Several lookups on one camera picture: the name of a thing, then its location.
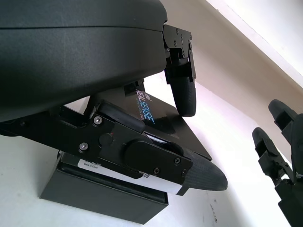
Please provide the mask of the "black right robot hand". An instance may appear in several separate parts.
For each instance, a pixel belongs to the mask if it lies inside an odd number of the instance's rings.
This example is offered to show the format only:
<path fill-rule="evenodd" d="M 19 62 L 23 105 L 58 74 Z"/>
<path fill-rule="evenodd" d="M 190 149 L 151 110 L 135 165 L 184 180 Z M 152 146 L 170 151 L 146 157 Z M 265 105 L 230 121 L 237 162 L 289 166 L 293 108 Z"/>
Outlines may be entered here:
<path fill-rule="evenodd" d="M 274 123 L 291 146 L 291 164 L 286 163 L 271 138 L 257 127 L 252 132 L 258 163 L 270 177 L 280 197 L 278 203 L 292 227 L 303 225 L 303 115 L 274 99 L 268 105 Z"/>

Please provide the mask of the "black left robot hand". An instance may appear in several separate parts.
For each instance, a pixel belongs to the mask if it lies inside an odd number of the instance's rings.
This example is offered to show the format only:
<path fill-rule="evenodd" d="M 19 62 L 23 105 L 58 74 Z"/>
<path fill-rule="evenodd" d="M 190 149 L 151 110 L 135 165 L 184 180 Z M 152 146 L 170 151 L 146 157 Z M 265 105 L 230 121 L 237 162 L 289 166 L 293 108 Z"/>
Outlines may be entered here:
<path fill-rule="evenodd" d="M 224 173 L 196 149 L 164 138 L 150 98 L 138 116 L 100 97 L 164 72 L 178 118 L 196 114 L 190 32 L 167 24 L 159 0 L 3 0 L 0 133 L 21 136 L 133 179 L 224 191 Z"/>

